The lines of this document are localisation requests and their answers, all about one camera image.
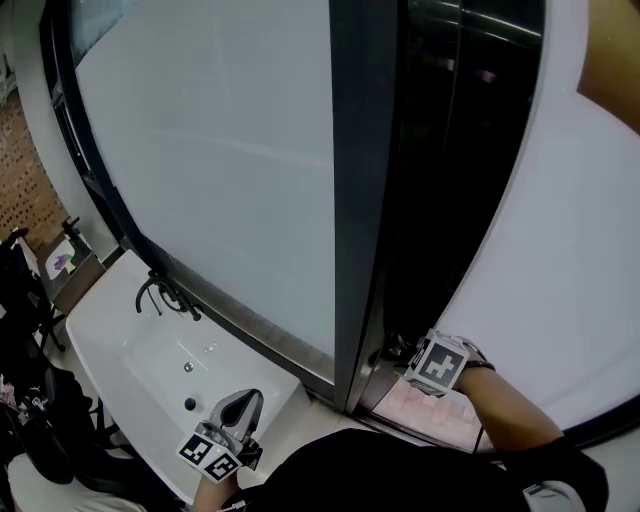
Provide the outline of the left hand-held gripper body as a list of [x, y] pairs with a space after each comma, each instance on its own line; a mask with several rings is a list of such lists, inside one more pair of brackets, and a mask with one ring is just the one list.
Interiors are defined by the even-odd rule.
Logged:
[[181, 461], [215, 484], [243, 467], [255, 470], [262, 453], [262, 447], [250, 435], [238, 438], [209, 420], [201, 421], [177, 448]]

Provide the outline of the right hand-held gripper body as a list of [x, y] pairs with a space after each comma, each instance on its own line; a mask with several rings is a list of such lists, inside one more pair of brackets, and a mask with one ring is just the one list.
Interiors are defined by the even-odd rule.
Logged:
[[442, 398], [454, 389], [472, 354], [481, 356], [471, 340], [431, 329], [402, 378], [423, 394]]

